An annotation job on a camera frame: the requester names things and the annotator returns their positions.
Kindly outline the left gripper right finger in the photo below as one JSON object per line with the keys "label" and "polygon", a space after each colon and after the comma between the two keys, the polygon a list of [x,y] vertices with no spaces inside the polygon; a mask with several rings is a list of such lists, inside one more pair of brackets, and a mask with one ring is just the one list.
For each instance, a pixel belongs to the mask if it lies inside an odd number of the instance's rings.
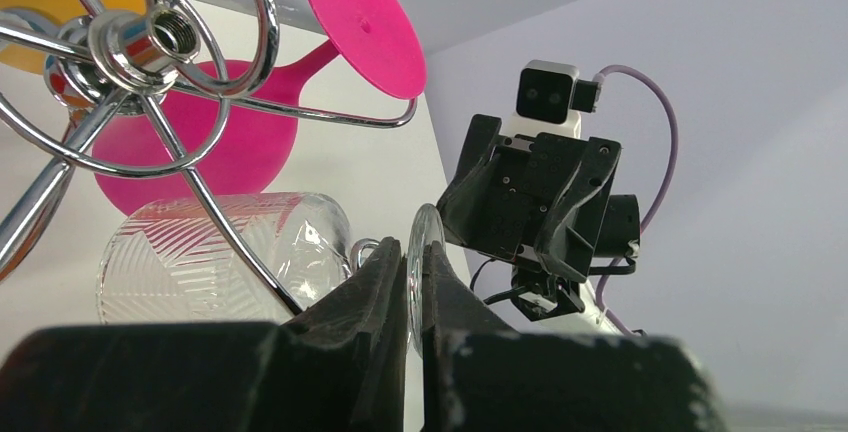
{"label": "left gripper right finger", "polygon": [[521,333],[454,273],[422,258],[428,431],[725,431],[706,372],[664,337]]}

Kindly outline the clear patterned wine glass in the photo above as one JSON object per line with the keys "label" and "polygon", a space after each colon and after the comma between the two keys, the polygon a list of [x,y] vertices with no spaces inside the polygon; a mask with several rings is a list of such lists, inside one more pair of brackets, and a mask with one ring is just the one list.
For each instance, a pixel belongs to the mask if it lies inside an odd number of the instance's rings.
{"label": "clear patterned wine glass", "polygon": [[[219,204],[302,309],[351,278],[377,244],[354,240],[343,208],[325,194],[229,195]],[[293,316],[193,198],[151,202],[126,218],[103,254],[96,306],[104,324]]]}

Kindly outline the magenta wine glass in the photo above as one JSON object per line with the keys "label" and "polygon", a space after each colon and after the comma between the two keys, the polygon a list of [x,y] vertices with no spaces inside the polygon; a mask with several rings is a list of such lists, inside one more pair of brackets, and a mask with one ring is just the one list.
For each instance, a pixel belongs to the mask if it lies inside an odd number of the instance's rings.
{"label": "magenta wine glass", "polygon": [[[250,98],[299,106],[305,84],[338,56],[388,96],[417,99],[427,68],[416,32],[398,0],[307,0],[328,39],[299,60],[275,67]],[[217,101],[169,92],[164,115],[189,152],[211,131]],[[216,196],[259,193],[279,174],[295,143],[298,119],[233,102],[215,148],[197,164]],[[92,155],[125,165],[160,165],[170,157],[149,118],[117,116],[95,140]],[[164,199],[191,196],[177,174],[150,179],[95,175],[105,197],[124,215]]]}

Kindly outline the chrome wine glass rack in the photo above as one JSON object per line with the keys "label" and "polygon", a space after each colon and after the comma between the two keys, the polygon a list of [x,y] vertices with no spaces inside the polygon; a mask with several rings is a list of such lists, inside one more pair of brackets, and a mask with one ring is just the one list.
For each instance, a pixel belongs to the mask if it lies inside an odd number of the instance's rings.
{"label": "chrome wine glass rack", "polygon": [[[21,138],[48,153],[37,176],[1,224],[1,272],[8,275],[40,239],[65,186],[77,168],[127,179],[181,174],[220,234],[247,268],[291,314],[301,306],[275,278],[224,215],[202,179],[198,164],[220,142],[233,106],[271,115],[305,118],[359,127],[390,129],[411,120],[427,81],[424,53],[398,0],[307,0],[326,42],[289,67],[308,80],[336,56],[343,57],[367,82],[383,93],[407,101],[393,119],[289,106],[260,100],[256,92],[278,73],[280,24],[275,0],[254,0],[258,43],[244,73],[228,75],[225,60],[205,21],[186,0],[145,0],[141,13],[107,9],[101,0],[78,0],[85,8],[75,42],[5,22],[7,41],[44,51],[56,63],[86,64],[108,82],[80,125],[57,141],[21,115],[1,105],[3,122]],[[137,104],[150,117],[171,162],[130,166],[96,159],[88,147],[125,104]]]}

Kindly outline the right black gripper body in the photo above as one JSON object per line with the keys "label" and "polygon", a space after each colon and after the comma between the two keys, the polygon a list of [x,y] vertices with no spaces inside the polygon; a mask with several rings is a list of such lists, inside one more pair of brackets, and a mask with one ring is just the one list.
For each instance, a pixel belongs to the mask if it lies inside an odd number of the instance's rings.
{"label": "right black gripper body", "polygon": [[633,273],[638,200],[611,192],[620,143],[506,136],[501,125],[481,114],[470,121],[455,175],[437,202],[447,240],[576,283]]}

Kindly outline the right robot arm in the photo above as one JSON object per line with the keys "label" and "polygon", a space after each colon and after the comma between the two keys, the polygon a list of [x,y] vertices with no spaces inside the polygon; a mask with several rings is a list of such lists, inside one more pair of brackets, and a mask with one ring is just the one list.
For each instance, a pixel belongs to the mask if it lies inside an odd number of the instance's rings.
{"label": "right robot arm", "polygon": [[611,192],[621,146],[540,132],[506,136],[498,117],[469,124],[456,172],[437,202],[451,244],[507,263],[508,300],[553,329],[609,331],[591,306],[592,276],[634,273],[634,195]]}

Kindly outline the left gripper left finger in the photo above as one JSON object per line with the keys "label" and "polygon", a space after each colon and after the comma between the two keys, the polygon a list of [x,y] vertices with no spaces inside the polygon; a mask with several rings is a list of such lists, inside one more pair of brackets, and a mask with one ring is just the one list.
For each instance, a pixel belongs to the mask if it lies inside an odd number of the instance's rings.
{"label": "left gripper left finger", "polygon": [[400,431],[406,261],[383,239],[285,324],[64,326],[1,369],[5,431]]}

